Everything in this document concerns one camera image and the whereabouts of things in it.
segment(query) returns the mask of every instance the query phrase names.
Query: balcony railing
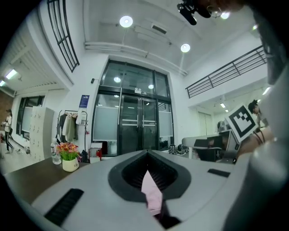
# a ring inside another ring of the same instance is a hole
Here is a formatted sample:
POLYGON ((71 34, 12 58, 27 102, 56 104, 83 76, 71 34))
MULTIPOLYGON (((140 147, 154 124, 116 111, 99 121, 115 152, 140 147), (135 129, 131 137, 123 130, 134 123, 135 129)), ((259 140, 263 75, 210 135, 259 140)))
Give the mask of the balcony railing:
POLYGON ((79 65, 66 16, 65 0, 47 0, 48 14, 57 45, 71 72, 79 65))
POLYGON ((188 96, 192 98, 265 63, 267 60, 263 46, 259 46, 188 86, 186 88, 188 96))

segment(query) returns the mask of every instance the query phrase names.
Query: blue sign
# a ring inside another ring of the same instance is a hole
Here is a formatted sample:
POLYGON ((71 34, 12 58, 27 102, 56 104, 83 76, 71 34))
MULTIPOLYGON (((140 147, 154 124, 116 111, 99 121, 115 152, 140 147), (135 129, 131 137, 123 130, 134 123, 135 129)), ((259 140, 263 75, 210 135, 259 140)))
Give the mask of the blue sign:
POLYGON ((89 103, 89 96, 82 95, 79 107, 87 108, 88 103, 89 103))

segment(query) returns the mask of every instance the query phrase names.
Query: white flower pot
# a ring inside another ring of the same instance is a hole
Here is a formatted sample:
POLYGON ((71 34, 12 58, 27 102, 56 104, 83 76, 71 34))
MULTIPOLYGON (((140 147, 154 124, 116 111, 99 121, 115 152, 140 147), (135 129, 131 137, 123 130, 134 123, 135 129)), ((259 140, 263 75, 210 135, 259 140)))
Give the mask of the white flower pot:
POLYGON ((62 160, 62 168, 64 171, 72 172, 79 168, 77 158, 72 161, 62 160))

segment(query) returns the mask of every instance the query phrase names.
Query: pink cloth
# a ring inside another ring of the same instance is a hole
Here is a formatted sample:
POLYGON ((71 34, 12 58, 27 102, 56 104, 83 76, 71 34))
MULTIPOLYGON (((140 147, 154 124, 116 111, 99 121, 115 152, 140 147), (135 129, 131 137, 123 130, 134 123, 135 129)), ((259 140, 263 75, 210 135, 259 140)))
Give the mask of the pink cloth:
POLYGON ((146 172, 141 191, 145 194, 148 202, 148 210, 154 216, 161 212, 163 194, 158 189, 149 171, 146 172))

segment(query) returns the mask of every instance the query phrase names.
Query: water bottle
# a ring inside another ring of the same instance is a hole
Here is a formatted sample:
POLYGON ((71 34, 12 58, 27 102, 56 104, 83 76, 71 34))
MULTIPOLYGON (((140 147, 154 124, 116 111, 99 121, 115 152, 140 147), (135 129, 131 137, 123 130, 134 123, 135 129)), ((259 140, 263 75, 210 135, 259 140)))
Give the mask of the water bottle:
POLYGON ((60 154, 58 153, 57 149, 56 149, 56 146, 58 145, 57 143, 57 139, 54 138, 52 140, 52 143, 51 143, 51 157, 52 157, 52 162, 54 164, 61 164, 61 157, 60 157, 60 154))

